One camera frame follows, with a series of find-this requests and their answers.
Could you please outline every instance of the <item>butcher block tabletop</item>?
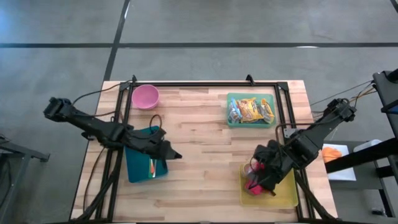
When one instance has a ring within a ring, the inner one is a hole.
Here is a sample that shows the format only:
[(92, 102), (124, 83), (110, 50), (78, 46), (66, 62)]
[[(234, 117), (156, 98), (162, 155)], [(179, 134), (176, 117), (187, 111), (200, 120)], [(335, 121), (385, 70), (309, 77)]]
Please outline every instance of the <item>butcher block tabletop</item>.
[[(119, 82), (104, 82), (103, 89)], [(296, 122), (313, 121), (302, 80), (287, 81)], [(149, 126), (154, 114), (162, 118), (165, 139), (183, 158), (167, 161), (169, 173), (159, 179), (132, 184), (128, 181), (126, 158), (121, 166), (114, 222), (293, 222), (295, 208), (270, 209), (244, 207), (239, 201), (239, 165), (246, 163), (258, 144), (275, 139), (275, 129), (229, 128), (226, 120), (228, 93), (267, 93), (273, 87), (158, 87), (159, 105), (142, 111), (132, 106), (129, 124), (136, 129)], [(282, 104), (286, 107), (283, 91)], [(97, 114), (114, 111), (118, 88), (101, 93)], [(277, 124), (280, 123), (275, 101)], [(122, 111), (126, 104), (123, 99)], [(289, 121), (287, 108), (284, 108)], [(111, 115), (100, 117), (110, 121)], [(94, 162), (102, 147), (96, 141), (88, 145), (71, 218), (82, 214), (83, 196)], [(106, 152), (103, 152), (88, 188), (86, 207), (101, 185)], [(323, 159), (319, 156), (307, 167), (310, 188), (328, 212), (337, 217)], [(104, 199), (108, 212), (110, 190)], [(306, 214), (303, 193), (300, 201)]]

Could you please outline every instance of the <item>green tray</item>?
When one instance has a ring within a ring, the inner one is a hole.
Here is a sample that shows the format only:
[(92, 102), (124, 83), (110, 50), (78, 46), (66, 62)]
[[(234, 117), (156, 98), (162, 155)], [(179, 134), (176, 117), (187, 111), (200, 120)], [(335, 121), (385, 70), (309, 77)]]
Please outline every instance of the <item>green tray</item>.
[[(271, 111), (275, 118), (271, 124), (261, 124), (261, 123), (230, 123), (228, 120), (228, 106), (231, 103), (231, 99), (235, 100), (250, 99), (256, 97), (258, 102), (261, 99), (266, 99), (271, 107)], [(270, 128), (276, 124), (275, 106), (274, 106), (274, 95), (272, 94), (260, 94), (260, 93), (228, 93), (226, 96), (226, 120), (230, 127), (232, 128)]]

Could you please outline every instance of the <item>gray floor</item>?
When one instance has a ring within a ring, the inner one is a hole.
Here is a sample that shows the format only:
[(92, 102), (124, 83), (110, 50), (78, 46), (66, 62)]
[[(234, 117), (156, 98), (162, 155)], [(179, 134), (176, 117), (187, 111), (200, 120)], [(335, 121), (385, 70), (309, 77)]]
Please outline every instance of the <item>gray floor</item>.
[[(123, 2), (3, 0), (0, 43), (112, 43)], [(398, 42), (398, 14), (389, 0), (135, 0), (126, 15), (121, 42)], [(68, 219), (87, 142), (80, 130), (46, 120), (42, 112), (51, 96), (74, 99), (100, 89), (110, 51), (0, 49), (0, 133), (51, 153), (48, 163), (29, 166), (16, 223)], [(397, 58), (397, 48), (119, 49), (111, 80), (132, 74), (140, 80), (242, 80), (250, 73), (257, 80), (305, 80), (316, 102), (397, 68)], [(94, 113), (97, 100), (87, 97), (78, 107)], [(377, 95), (359, 100), (355, 122), (328, 138), (391, 138), (380, 107)], [(362, 197), (357, 207), (380, 205), (369, 199), (372, 192), (333, 193), (345, 220), (363, 221), (358, 217), (364, 213), (350, 210), (347, 198)]]

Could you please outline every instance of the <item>pink object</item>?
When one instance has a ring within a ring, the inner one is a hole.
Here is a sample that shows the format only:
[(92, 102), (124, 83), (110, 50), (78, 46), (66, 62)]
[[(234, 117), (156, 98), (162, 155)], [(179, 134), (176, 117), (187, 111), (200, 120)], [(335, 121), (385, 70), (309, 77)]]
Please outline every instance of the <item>pink object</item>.
[(153, 85), (141, 85), (132, 93), (132, 104), (142, 110), (150, 110), (159, 102), (159, 91)]

